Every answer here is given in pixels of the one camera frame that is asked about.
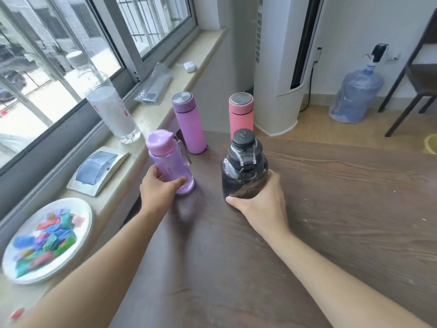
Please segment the person's left hand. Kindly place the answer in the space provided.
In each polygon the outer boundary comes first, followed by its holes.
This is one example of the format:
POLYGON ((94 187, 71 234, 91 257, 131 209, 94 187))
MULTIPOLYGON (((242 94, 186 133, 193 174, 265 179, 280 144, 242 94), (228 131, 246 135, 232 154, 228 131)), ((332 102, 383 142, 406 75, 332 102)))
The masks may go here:
POLYGON ((156 165, 151 165, 140 185, 141 212, 162 220, 175 195, 164 191, 163 174, 156 165))

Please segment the person's right hand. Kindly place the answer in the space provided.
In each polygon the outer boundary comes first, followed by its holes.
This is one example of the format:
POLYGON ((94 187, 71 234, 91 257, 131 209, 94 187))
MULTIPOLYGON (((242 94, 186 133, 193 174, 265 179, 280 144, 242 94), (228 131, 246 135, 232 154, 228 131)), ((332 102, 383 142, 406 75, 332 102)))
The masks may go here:
POLYGON ((243 215, 261 237, 267 242, 272 242, 290 233, 286 202, 278 173, 269 170, 263 189, 251 199, 254 204, 251 210, 243 215))

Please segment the purple translucent water bottle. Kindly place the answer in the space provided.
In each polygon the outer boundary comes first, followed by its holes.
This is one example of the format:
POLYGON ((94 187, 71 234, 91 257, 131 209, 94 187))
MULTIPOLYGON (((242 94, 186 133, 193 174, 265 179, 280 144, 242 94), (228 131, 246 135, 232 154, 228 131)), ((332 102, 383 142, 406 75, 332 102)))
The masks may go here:
POLYGON ((194 178, 190 171, 190 160, 186 156, 183 143, 174 133, 165 129, 152 132, 146 139, 146 146, 154 164, 161 171, 162 180, 174 181, 185 177, 187 181, 181 186, 177 194, 189 193, 194 187, 194 178))

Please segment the dark translucent water bottle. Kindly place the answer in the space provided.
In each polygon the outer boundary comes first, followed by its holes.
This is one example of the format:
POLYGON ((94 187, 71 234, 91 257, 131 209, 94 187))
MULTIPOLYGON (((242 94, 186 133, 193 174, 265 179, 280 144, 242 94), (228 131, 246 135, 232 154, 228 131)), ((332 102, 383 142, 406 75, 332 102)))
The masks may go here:
POLYGON ((223 197, 254 198, 264 188, 268 170, 260 140, 252 130, 238 129, 221 161, 223 197))

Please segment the person's left forearm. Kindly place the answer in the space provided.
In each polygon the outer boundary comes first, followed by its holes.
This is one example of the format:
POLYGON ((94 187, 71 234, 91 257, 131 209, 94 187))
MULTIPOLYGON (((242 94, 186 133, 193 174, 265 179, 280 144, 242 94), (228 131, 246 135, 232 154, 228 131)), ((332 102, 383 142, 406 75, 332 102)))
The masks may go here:
POLYGON ((143 209, 14 328, 107 328, 168 209, 143 209))

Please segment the person's right forearm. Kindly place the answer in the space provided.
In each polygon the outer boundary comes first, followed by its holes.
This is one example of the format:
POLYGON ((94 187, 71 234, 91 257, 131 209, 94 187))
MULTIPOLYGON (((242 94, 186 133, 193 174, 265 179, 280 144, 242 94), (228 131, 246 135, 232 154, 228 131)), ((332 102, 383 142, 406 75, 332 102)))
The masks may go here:
POLYGON ((342 270, 288 229, 259 229, 305 287, 333 328, 432 328, 342 270))

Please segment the purple thermos flask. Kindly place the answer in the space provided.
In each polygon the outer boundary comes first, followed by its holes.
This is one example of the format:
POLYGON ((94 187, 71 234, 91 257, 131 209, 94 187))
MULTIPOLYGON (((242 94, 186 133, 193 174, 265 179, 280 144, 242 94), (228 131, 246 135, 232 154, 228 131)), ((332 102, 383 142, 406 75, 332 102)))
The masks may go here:
POLYGON ((207 143, 193 94, 176 93, 172 97, 172 106, 188 151, 191 154, 203 153, 207 143))

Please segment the white box with blue lid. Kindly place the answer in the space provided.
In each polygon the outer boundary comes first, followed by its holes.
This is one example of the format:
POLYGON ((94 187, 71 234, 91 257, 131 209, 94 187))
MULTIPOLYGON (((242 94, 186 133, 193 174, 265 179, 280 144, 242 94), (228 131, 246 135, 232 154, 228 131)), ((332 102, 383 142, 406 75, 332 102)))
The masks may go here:
POLYGON ((129 155, 107 146, 98 148, 78 167, 67 189, 97 197, 129 155))

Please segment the pink thermos flask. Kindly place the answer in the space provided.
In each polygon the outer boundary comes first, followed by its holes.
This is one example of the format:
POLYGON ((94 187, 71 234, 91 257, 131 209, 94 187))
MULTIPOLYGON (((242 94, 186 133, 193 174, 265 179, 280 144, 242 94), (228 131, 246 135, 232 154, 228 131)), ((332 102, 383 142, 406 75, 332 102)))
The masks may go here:
POLYGON ((229 98, 230 136, 242 128, 254 129, 254 98, 246 92, 235 93, 229 98))

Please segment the white paper plate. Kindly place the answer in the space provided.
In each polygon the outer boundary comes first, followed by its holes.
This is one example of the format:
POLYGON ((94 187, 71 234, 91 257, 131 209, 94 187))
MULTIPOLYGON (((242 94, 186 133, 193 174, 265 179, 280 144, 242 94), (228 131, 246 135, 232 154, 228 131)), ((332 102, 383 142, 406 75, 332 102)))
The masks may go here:
POLYGON ((14 237, 11 239, 6 247, 2 260, 2 269, 5 276, 13 283, 19 285, 29 285, 44 280, 48 280, 59 271, 61 271, 79 252, 84 246, 88 237, 90 236, 93 226, 93 214, 88 203, 79 198, 63 198, 57 201, 51 202, 41 209, 37 210, 30 217, 28 217, 24 223, 20 226, 14 237), (76 243, 70 247, 65 253, 58 258, 54 259, 48 265, 35 270, 20 278, 15 277, 14 257, 19 253, 12 245, 12 241, 16 236, 22 236, 32 234, 39 222, 44 220, 48 213, 59 210, 69 209, 72 213, 83 216, 86 220, 79 228, 77 233, 76 243))

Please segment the large clear plastic bottle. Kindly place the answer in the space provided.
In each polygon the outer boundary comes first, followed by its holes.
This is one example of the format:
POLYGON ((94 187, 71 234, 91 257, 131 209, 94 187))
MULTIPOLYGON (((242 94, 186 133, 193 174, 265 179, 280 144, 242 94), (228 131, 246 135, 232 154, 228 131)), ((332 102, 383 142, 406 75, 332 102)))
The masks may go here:
POLYGON ((97 70, 82 51, 73 51, 66 59, 75 69, 73 88, 86 98, 113 135, 123 144, 137 141, 141 133, 110 78, 97 70))

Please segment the clear plastic bag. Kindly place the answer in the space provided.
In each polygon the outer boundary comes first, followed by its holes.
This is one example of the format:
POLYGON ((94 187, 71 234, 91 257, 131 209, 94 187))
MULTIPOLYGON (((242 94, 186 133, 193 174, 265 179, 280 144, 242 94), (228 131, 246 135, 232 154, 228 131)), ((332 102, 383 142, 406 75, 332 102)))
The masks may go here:
POLYGON ((134 100, 148 105, 160 105, 172 79, 172 70, 158 62, 134 100))

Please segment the pile of colourful paper pieces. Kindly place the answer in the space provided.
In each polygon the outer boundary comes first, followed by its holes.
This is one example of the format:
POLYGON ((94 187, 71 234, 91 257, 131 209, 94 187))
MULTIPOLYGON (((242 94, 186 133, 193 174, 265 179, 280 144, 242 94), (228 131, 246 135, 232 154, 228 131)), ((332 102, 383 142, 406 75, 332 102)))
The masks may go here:
POLYGON ((47 214, 32 234, 16 236, 12 245, 19 251, 14 257, 15 277, 38 270, 65 253, 77 241, 77 231, 85 222, 69 209, 47 214))

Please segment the white tower air conditioner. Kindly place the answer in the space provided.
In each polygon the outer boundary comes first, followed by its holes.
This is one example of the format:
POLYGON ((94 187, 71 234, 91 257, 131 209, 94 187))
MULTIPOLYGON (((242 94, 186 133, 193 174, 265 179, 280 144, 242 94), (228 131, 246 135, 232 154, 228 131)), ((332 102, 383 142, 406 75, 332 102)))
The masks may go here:
POLYGON ((327 0, 258 0, 254 125, 268 136, 298 123, 327 0))

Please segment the blue water jug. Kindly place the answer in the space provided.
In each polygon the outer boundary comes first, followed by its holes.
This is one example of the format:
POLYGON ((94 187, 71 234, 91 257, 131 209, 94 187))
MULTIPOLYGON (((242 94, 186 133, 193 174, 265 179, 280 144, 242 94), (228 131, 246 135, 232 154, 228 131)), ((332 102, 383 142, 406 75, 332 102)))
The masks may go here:
POLYGON ((357 124, 372 105, 384 85, 383 77, 375 72, 376 64, 348 73, 329 108, 329 116, 338 122, 357 124))

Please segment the black white water pump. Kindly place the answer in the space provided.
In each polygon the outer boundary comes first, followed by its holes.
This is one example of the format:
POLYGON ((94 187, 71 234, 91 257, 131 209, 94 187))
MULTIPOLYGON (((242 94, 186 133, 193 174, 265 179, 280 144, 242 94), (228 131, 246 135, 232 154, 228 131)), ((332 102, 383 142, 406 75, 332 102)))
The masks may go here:
POLYGON ((389 44, 379 43, 374 47, 373 51, 370 54, 365 54, 364 56, 368 58, 366 69, 374 69, 376 65, 381 61, 381 58, 384 56, 388 47, 389 44))

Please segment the dark wooden chair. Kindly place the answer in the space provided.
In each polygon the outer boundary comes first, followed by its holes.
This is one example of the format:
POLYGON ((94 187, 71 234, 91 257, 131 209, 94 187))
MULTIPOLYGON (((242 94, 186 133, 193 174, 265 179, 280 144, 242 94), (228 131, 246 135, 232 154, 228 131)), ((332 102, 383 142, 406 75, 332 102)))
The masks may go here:
POLYGON ((405 66, 401 70, 387 96, 378 108, 379 113, 382 113, 385 110, 397 87, 404 77, 407 77, 410 84, 414 88, 416 95, 409 105, 402 111, 401 115, 398 116, 389 130, 385 133, 385 137, 391 137, 393 135, 396 129, 402 124, 405 118, 410 114, 410 112, 415 108, 422 98, 427 97, 428 101, 419 110, 419 114, 425 113, 429 109, 430 105, 437 100, 437 63, 414 63, 414 60, 424 45, 431 44, 437 45, 437 8, 434 9, 425 30, 423 31, 411 55, 407 59, 405 66))

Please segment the grey window frame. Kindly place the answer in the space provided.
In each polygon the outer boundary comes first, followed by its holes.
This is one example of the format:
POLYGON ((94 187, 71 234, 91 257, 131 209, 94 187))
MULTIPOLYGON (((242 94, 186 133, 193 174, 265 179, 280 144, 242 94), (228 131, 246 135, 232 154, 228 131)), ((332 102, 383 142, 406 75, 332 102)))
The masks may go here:
POLYGON ((124 98, 197 27, 194 0, 0 0, 0 177, 50 169, 100 121, 99 72, 124 98))

